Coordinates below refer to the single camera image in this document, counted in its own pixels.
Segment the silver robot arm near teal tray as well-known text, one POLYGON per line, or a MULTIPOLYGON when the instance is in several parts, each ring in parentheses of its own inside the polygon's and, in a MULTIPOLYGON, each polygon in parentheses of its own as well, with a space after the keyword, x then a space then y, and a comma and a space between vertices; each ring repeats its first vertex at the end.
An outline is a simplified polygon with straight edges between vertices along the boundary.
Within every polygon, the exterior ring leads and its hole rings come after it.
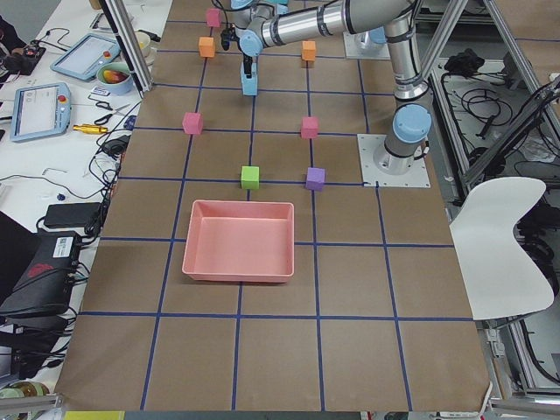
POLYGON ((362 49, 386 45, 387 38, 384 27, 380 26, 372 30, 362 32, 357 38, 357 42, 358 46, 362 49))

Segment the silver robot arm near pink tray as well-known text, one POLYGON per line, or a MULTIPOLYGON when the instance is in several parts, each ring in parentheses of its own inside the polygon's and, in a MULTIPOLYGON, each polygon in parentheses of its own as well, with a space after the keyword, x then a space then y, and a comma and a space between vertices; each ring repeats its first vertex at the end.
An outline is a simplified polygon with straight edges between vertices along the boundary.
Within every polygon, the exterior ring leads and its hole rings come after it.
POLYGON ((431 128, 431 115, 420 99, 427 93, 418 57, 414 1, 330 1, 317 7, 282 13, 277 1, 231 1, 226 13, 233 19, 222 33, 224 43, 234 41, 243 54, 241 80, 244 93, 256 90, 254 62, 265 48, 347 32, 357 35, 381 28, 395 78, 398 106, 392 129, 376 148, 376 167, 388 175, 403 175, 431 128))

